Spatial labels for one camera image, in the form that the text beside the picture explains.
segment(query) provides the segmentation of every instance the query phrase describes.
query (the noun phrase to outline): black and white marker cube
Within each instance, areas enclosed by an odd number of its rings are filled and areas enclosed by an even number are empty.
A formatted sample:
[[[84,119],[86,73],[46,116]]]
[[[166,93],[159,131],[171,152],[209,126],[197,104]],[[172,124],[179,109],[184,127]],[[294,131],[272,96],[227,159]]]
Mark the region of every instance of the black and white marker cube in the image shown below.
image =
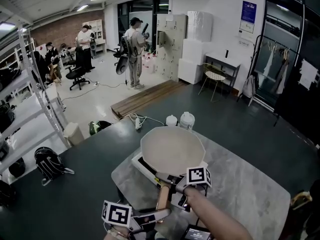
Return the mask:
[[[101,217],[108,224],[129,228],[131,212],[132,207],[129,205],[104,201]]]
[[[202,166],[187,168],[186,183],[188,185],[207,184],[211,187],[211,174],[207,168]]]

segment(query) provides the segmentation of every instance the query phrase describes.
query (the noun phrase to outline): foam box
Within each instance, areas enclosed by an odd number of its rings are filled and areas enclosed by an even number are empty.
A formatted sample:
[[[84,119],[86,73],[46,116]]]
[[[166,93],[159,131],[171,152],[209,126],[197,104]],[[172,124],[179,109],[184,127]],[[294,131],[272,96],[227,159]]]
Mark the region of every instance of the foam box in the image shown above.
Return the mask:
[[[195,39],[184,39],[182,59],[202,65],[205,62],[204,43]]]
[[[183,58],[179,59],[178,78],[195,85],[203,76],[203,67]]]
[[[210,42],[214,16],[203,11],[188,11],[187,38]]]

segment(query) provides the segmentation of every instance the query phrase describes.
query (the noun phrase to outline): wire chair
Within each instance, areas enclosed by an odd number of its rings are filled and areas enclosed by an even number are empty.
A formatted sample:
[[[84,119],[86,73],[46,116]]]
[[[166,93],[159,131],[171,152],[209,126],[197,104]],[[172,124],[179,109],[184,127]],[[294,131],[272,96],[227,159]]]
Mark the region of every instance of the wire chair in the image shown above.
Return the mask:
[[[212,94],[210,102],[219,101],[219,100],[212,101],[212,99],[214,98],[218,82],[221,82],[221,96],[222,96],[222,94],[223,94],[223,81],[227,78],[227,75],[221,69],[217,68],[214,65],[208,64],[208,63],[204,63],[203,64],[203,72],[206,75],[206,78],[204,80],[204,83],[203,83],[203,85],[201,87],[201,90],[199,91],[198,95],[200,95],[202,89],[205,86],[205,83],[206,83],[207,79],[209,78],[210,83],[211,83],[211,80],[216,81],[216,84],[215,84],[214,91],[213,91],[213,94]]]

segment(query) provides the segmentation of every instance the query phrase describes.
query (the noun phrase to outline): digital display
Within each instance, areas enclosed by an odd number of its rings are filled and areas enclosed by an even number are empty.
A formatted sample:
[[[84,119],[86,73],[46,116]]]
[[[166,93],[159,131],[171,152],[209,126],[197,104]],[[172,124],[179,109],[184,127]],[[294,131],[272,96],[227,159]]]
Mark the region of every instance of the digital display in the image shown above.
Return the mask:
[[[184,239],[188,240],[209,240],[210,232],[204,232],[197,229],[189,228]]]

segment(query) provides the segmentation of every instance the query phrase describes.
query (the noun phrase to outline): wooden step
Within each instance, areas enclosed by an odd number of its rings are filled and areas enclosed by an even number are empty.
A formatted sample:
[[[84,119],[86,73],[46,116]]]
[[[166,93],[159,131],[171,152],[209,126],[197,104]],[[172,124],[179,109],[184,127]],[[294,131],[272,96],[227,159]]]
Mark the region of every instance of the wooden step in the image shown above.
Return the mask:
[[[160,101],[186,85],[184,82],[169,80],[112,105],[111,110],[118,118],[122,118]]]

